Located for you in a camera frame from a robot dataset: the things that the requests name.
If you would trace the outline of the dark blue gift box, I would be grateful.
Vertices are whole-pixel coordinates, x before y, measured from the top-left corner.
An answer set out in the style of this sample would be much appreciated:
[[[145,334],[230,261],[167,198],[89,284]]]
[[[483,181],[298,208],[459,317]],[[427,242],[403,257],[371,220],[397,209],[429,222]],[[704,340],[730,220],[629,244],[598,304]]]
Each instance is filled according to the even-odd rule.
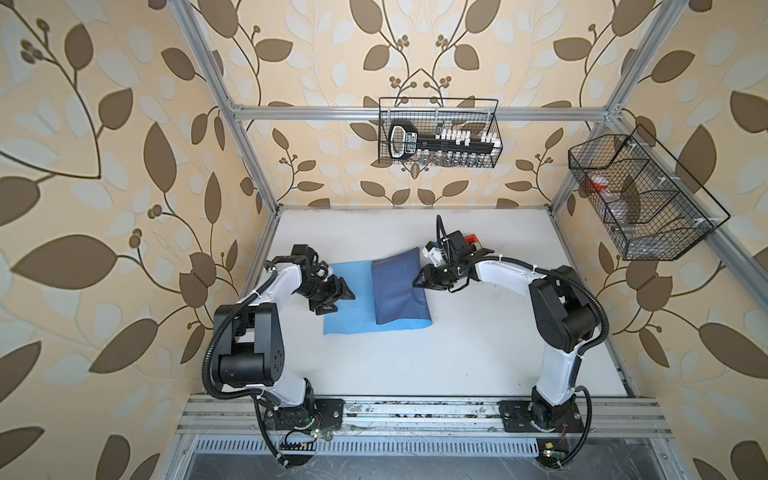
[[[372,262],[373,302],[379,330],[418,330],[432,325],[425,291],[413,286],[420,270],[418,248]]]

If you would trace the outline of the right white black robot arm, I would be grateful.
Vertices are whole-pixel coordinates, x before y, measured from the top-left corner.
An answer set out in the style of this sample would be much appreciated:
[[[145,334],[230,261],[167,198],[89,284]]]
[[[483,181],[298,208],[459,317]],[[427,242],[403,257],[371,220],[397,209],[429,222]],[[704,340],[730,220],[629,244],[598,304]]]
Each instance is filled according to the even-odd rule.
[[[413,281],[415,288],[456,293],[476,281],[504,287],[530,301],[536,329],[546,343],[539,378],[523,418],[540,431],[552,431],[577,412],[576,384],[587,351],[608,337],[609,321],[596,295],[563,265],[545,269],[494,253],[470,236],[448,233],[436,218],[436,239],[422,254],[428,263]]]

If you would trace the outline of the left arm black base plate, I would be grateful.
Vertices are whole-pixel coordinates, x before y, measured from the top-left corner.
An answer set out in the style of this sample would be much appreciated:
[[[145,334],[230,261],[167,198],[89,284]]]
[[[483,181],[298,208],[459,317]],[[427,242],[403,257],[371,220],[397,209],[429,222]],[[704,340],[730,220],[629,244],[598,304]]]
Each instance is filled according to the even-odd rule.
[[[345,402],[341,398],[306,399],[296,407],[268,408],[266,425],[274,430],[333,431],[341,428]]]

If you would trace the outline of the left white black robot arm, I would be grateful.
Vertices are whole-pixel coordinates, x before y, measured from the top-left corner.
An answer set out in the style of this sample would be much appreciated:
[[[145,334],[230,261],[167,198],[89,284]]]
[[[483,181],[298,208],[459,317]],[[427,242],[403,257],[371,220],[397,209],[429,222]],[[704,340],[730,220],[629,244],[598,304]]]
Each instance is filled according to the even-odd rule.
[[[219,400],[255,400],[277,430],[338,429],[344,401],[318,400],[311,382],[286,366],[279,313],[294,295],[308,301],[310,312],[323,316],[337,312],[337,303],[352,301],[355,294],[306,244],[267,261],[265,270],[264,283],[238,303],[216,310],[203,357],[203,387]]]

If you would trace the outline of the light blue wrapping paper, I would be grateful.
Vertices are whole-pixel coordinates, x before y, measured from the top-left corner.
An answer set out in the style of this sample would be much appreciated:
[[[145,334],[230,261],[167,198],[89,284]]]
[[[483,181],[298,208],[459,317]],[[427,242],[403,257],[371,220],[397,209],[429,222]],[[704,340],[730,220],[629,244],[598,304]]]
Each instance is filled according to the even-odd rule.
[[[376,325],[371,275],[372,262],[359,261],[333,265],[334,272],[347,282],[356,299],[340,301],[337,304],[338,311],[324,317],[324,335],[389,332],[379,330]]]

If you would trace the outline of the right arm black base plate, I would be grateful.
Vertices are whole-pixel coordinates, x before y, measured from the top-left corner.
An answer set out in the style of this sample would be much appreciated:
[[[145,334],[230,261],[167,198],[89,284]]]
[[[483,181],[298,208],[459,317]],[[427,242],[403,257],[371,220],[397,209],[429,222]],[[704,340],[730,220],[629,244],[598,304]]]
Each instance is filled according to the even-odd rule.
[[[498,410],[507,433],[561,435],[584,431],[586,415],[579,410],[576,397],[554,407],[546,401],[502,400]]]

